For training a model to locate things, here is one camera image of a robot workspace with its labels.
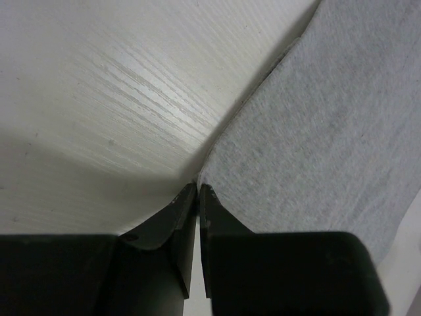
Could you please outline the grey tank top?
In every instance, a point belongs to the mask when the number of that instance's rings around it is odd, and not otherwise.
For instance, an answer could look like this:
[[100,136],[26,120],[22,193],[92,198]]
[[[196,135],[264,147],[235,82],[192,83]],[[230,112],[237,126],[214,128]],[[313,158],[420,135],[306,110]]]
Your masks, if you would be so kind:
[[346,231],[380,263],[420,191],[420,2],[322,1],[198,183],[254,232]]

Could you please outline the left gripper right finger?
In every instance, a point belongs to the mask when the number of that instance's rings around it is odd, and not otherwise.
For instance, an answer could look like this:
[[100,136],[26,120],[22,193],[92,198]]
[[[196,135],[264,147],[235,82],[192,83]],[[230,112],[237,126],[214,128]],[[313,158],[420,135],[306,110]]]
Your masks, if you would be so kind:
[[199,194],[201,262],[214,315],[388,315],[370,254],[348,232],[257,234],[213,188]]

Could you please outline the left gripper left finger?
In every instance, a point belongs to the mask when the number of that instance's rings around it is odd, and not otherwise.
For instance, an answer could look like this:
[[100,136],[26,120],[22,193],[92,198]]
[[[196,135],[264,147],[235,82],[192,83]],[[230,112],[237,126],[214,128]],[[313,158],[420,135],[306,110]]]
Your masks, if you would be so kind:
[[1,237],[2,315],[181,315],[189,297],[197,188],[112,234]]

